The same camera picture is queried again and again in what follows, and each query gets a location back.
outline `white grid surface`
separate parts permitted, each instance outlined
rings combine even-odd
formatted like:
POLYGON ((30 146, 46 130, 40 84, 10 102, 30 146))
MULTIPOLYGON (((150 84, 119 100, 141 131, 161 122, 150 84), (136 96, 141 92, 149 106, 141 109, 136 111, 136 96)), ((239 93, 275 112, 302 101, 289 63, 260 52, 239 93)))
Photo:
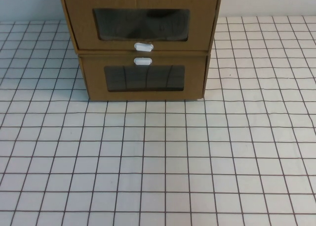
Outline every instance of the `white grid surface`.
POLYGON ((90 102, 65 21, 0 23, 1 226, 315 226, 316 17, 220 18, 205 99, 90 102))

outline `drawer pull tab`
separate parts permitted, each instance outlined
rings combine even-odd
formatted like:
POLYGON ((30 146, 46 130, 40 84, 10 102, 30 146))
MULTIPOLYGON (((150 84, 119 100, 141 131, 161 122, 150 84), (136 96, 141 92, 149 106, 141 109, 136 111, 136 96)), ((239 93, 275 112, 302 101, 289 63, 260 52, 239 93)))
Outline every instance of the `drawer pull tab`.
POLYGON ((135 65, 138 66, 149 66, 152 62, 151 58, 138 57, 134 59, 135 65))
POLYGON ((140 42, 135 43, 134 47, 136 48, 136 51, 140 52, 151 52, 154 48, 152 44, 145 44, 140 42))

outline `clear plastic window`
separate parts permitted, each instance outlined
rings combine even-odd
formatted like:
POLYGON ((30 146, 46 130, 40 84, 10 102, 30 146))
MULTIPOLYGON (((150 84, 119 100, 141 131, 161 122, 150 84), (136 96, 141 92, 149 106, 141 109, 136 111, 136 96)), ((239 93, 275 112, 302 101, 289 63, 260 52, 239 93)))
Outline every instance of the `clear plastic window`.
POLYGON ((100 40, 187 41, 188 9, 94 9, 100 40))
POLYGON ((106 66, 109 92, 182 91, 184 66, 106 66))

